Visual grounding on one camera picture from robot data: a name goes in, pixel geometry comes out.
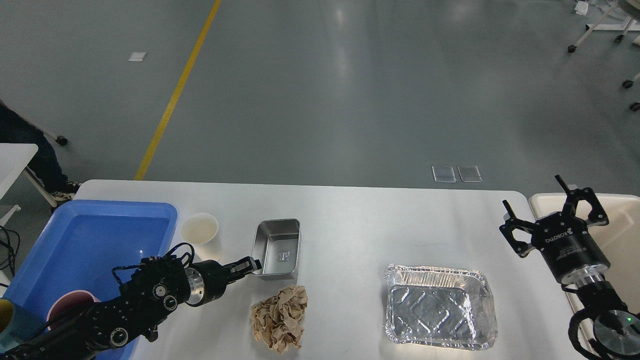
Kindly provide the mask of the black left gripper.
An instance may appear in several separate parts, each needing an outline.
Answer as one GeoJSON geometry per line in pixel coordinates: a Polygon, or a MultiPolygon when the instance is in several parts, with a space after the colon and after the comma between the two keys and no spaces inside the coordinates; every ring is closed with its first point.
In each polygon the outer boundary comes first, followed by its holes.
{"type": "Polygon", "coordinates": [[[262,268],[262,262],[252,256],[243,257],[227,265],[221,265],[215,260],[194,263],[185,269],[189,283],[186,304],[198,307],[215,301],[223,296],[228,284],[242,280],[262,268]]]}

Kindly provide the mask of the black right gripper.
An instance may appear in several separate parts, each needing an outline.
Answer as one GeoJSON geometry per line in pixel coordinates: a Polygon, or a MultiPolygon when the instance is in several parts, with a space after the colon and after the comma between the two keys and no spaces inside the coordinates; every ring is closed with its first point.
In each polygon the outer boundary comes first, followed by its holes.
{"type": "Polygon", "coordinates": [[[604,274],[611,268],[611,262],[588,231],[588,227],[610,224],[604,207],[591,187],[570,189],[560,174],[554,178],[566,195],[561,212],[538,218],[534,223],[517,218],[510,203],[503,199],[506,214],[500,233],[520,258],[537,249],[557,283],[574,283],[575,273],[580,271],[604,274]],[[590,205],[586,218],[577,216],[582,201],[590,205]],[[529,234],[530,242],[517,240],[516,230],[529,234]]]}

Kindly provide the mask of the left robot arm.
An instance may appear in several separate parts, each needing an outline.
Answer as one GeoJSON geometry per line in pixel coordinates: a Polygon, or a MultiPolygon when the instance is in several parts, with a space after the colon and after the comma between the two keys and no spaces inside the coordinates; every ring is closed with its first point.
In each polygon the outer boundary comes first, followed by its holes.
{"type": "Polygon", "coordinates": [[[180,305],[198,307],[223,296],[228,285],[262,269],[252,256],[229,264],[194,262],[192,244],[183,255],[172,248],[111,273],[119,296],[78,305],[46,322],[26,341],[1,353],[3,360],[93,360],[139,337],[158,339],[158,326],[180,305]]]}

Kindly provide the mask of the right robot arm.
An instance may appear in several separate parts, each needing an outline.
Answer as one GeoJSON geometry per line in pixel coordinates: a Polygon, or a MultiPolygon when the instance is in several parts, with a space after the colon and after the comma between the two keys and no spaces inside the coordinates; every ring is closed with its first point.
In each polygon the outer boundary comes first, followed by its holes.
{"type": "Polygon", "coordinates": [[[560,175],[554,178],[566,196],[561,210],[531,222],[518,218],[503,200],[506,212],[499,231],[520,258],[539,251],[562,291],[581,302],[567,328],[576,352],[588,360],[637,360],[639,314],[629,310],[606,280],[611,262],[589,233],[590,227],[607,226],[610,219],[591,187],[571,188],[560,175]]]}

